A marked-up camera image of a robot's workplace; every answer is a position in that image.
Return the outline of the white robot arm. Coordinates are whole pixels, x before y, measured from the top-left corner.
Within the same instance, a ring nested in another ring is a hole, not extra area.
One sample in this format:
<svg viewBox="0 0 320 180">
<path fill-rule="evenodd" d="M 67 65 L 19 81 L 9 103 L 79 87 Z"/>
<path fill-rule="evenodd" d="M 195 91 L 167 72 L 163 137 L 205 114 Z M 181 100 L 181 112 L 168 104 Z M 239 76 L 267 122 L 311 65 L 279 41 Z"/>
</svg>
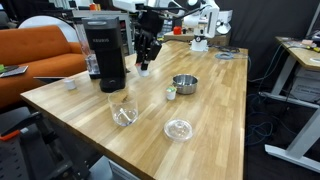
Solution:
<svg viewBox="0 0 320 180">
<path fill-rule="evenodd" d="M 212 38 L 216 33 L 216 22 L 220 8 L 215 0 L 187 0 L 185 6 L 171 0 L 173 6 L 160 7 L 151 0 L 112 0 L 116 8 L 138 14 L 138 30 L 135 33 L 134 48 L 137 53 L 138 70 L 146 72 L 148 65 L 155 60 L 162 44 L 157 35 L 162 30 L 165 20 L 182 19 L 184 24 L 194 29 L 200 24 L 204 27 L 197 38 Z"/>
</svg>

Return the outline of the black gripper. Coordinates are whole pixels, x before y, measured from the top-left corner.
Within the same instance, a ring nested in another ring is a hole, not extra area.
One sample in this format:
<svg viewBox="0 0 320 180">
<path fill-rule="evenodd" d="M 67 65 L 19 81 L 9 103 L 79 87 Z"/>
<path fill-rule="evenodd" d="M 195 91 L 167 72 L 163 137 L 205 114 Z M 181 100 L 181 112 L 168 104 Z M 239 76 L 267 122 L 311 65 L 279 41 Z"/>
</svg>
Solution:
<svg viewBox="0 0 320 180">
<path fill-rule="evenodd" d="M 147 10 L 138 14 L 135 32 L 136 63 L 142 70 L 147 70 L 152 60 L 155 60 L 162 44 L 157 40 L 164 21 L 153 10 Z"/>
</svg>

